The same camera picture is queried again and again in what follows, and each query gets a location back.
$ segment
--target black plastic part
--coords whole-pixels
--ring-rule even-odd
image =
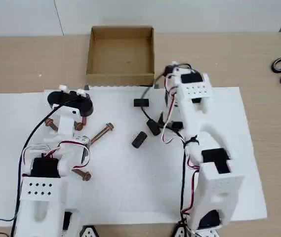
[[[220,223],[221,222],[220,222],[218,211],[212,210],[209,213],[207,213],[203,218],[201,218],[199,224],[199,230],[216,227],[219,226]]]
[[[83,148],[83,152],[82,152],[82,158],[81,158],[81,164],[84,162],[84,159],[86,157],[86,153],[87,153],[87,150]]]
[[[48,95],[48,103],[52,107],[53,104],[60,105],[67,101],[79,100],[72,103],[67,104],[68,107],[78,109],[80,111],[80,115],[82,117],[90,116],[93,113],[93,104],[90,99],[90,96],[87,94],[86,97],[78,96],[77,93],[73,90],[70,93],[65,93],[63,91],[54,91]]]
[[[160,124],[160,125],[164,125],[164,122],[163,122],[163,112],[161,112],[161,114],[160,114],[160,116],[159,116],[159,120],[158,120],[158,123]]]
[[[176,67],[177,65],[167,65],[164,69],[163,72],[163,76],[166,77],[166,75],[168,75],[169,73],[173,73],[173,69]]]
[[[192,99],[192,102],[193,102],[193,104],[200,103],[201,102],[201,98]]]
[[[85,237],[85,236],[83,236],[83,233],[87,228],[91,228],[93,230],[95,236],[100,237],[94,226],[83,226],[82,230],[80,231],[80,235],[79,235],[80,237]]]
[[[176,235],[179,228],[186,228],[186,226],[183,224],[176,224],[172,231],[171,237],[179,237]]]
[[[153,134],[154,136],[158,136],[158,135],[161,133],[161,130],[160,130],[160,128],[159,128],[158,123],[155,122],[154,120],[149,119],[149,120],[147,121],[147,126],[148,126],[148,128],[150,129],[150,131],[152,132],[152,134]]]
[[[72,216],[72,212],[69,211],[65,212],[65,216],[63,218],[63,226],[62,226],[62,229],[64,231],[66,231],[69,227],[71,216]]]
[[[134,107],[149,107],[149,99],[134,99]]]
[[[147,138],[147,134],[143,131],[141,131],[137,137],[132,141],[132,146],[134,148],[139,148],[141,146],[141,144],[143,144],[143,142],[146,140]]]
[[[201,74],[198,71],[195,71],[195,73],[191,72],[188,74],[182,74],[181,81],[183,84],[193,83],[193,82],[202,82],[203,77],[201,76]]]
[[[230,169],[227,165],[227,160],[229,160],[229,157],[224,148],[204,150],[201,152],[201,154],[203,156],[204,163],[207,162],[215,163],[215,166],[219,174],[230,173]]]
[[[31,177],[60,178],[56,158],[35,158],[31,171]]]
[[[175,121],[172,123],[171,128],[175,131],[180,131],[183,128],[183,123],[179,121]]]

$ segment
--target white wire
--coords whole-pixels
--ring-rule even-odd
[[[48,151],[50,150],[50,147],[49,145],[47,144],[33,144],[33,145],[29,145],[27,147],[25,147],[23,150],[22,150],[22,157],[23,157],[23,162],[25,164],[25,152],[28,148],[30,147],[45,147],[45,148],[48,148]]]
[[[169,87],[168,87],[168,79],[171,79],[172,77],[174,77],[174,74],[172,74],[172,73],[169,73],[165,76],[164,86],[165,86],[165,89],[167,90],[167,92],[170,92]]]
[[[175,97],[174,96],[173,96],[173,99],[172,99],[172,103],[170,105],[170,110],[169,110],[169,113],[167,115],[166,122],[164,123],[163,130],[162,130],[162,133],[161,133],[161,140],[165,144],[169,144],[174,138],[180,138],[184,142],[184,140],[179,136],[173,136],[168,141],[164,141],[164,138],[163,138],[166,126],[170,121],[170,118],[171,118],[171,115],[172,115],[172,112],[173,112],[173,109],[174,109],[174,105],[175,105]]]
[[[62,144],[68,144],[68,145],[75,145],[75,146],[79,146],[79,147],[83,147],[86,151],[87,151],[87,155],[85,156],[85,157],[89,157],[89,159],[87,160],[87,163],[86,164],[88,164],[89,162],[90,162],[90,159],[91,159],[91,152],[90,152],[90,149],[88,148],[88,147],[86,147],[85,145],[81,145],[81,144],[75,144],[75,143],[67,143],[67,142],[64,142],[64,143],[61,143],[61,145]]]

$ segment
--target black rubber piece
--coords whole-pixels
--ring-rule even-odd
[[[58,162],[56,158],[35,158],[31,177],[60,178],[58,173]]]
[[[149,107],[149,99],[134,99],[134,107]]]
[[[198,71],[195,71],[195,73],[191,72],[188,74],[182,74],[181,81],[183,84],[193,83],[193,82],[203,82],[203,77]]]
[[[81,117],[87,117],[93,113],[93,104],[88,94],[86,94],[86,97],[82,97],[78,96],[73,90],[71,90],[69,94],[63,91],[54,91],[48,95],[47,100],[51,107],[53,104],[60,105],[67,101],[79,100],[68,103],[67,107],[78,109]]]
[[[160,128],[159,128],[158,123],[155,122],[154,120],[149,119],[149,120],[147,121],[147,126],[148,126],[148,128],[150,129],[150,131],[152,132],[152,134],[153,134],[154,136],[158,136],[158,135],[161,133],[161,130],[160,130]]]
[[[132,141],[131,144],[134,148],[138,149],[141,146],[141,144],[143,144],[143,142],[146,140],[146,138],[147,138],[147,134],[145,132],[141,131],[137,135],[137,137]]]
[[[216,210],[212,210],[207,213],[203,218],[200,220],[199,230],[208,229],[211,227],[216,227],[221,224],[219,213]]]
[[[227,165],[227,160],[229,160],[229,157],[224,148],[204,150],[201,152],[201,155],[203,156],[204,163],[215,163],[219,174],[230,173],[230,169]]]
[[[183,128],[183,123],[179,121],[175,121],[172,123],[171,128],[175,131],[180,131]]]

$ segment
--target screw head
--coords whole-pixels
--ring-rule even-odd
[[[111,122],[107,123],[106,126],[112,131],[114,129],[114,126]]]
[[[85,173],[84,177],[82,177],[83,181],[89,181],[91,179],[92,175],[90,172]]]

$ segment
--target white wall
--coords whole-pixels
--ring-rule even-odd
[[[281,0],[55,0],[65,34],[93,25],[156,32],[279,31]],[[0,36],[62,35],[53,0],[0,0]]]

